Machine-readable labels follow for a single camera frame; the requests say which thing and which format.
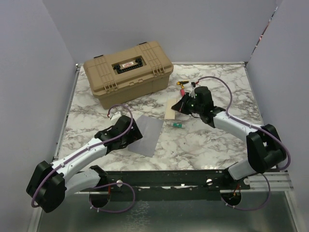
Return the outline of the grey translucent envelope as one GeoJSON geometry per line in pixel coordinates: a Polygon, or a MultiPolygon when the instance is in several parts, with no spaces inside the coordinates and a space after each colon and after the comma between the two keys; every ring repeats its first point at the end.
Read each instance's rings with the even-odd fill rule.
{"type": "Polygon", "coordinates": [[[130,144],[128,151],[153,157],[164,122],[157,118],[141,115],[136,123],[142,138],[130,144]]]}

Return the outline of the cream letter card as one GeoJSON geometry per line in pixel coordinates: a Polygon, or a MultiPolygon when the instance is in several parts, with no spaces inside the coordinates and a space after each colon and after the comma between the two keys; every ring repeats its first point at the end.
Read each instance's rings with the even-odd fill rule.
{"type": "Polygon", "coordinates": [[[175,119],[175,111],[172,110],[172,106],[177,103],[177,99],[169,99],[166,104],[166,111],[165,111],[165,120],[174,120],[175,119]]]}

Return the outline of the green white glue stick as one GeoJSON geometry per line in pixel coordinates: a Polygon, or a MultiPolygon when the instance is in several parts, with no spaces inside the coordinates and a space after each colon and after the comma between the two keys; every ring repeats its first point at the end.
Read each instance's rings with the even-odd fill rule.
{"type": "Polygon", "coordinates": [[[181,128],[181,129],[185,128],[185,125],[182,123],[170,122],[169,125],[175,128],[181,128]]]}

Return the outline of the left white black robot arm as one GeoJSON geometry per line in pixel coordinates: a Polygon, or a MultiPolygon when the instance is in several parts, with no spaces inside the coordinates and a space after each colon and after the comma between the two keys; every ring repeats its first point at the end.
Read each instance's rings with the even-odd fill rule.
{"type": "Polygon", "coordinates": [[[40,162],[26,188],[32,198],[31,206],[50,213],[66,197],[76,192],[89,188],[103,190],[107,179],[102,176],[102,171],[96,168],[83,171],[83,168],[114,150],[126,148],[142,137],[135,120],[121,116],[114,125],[97,132],[86,145],[67,157],[52,163],[40,162]]]}

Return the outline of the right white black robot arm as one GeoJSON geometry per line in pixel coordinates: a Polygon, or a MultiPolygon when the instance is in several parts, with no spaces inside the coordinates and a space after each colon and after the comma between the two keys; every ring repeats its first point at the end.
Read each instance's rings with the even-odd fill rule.
{"type": "Polygon", "coordinates": [[[185,115],[198,114],[205,124],[246,142],[247,158],[228,167],[228,173],[222,176],[222,184],[227,189],[233,189],[243,177],[263,174],[287,158],[274,126],[240,123],[238,118],[233,120],[225,109],[214,105],[207,87],[196,87],[190,93],[186,92],[171,109],[185,115]]]}

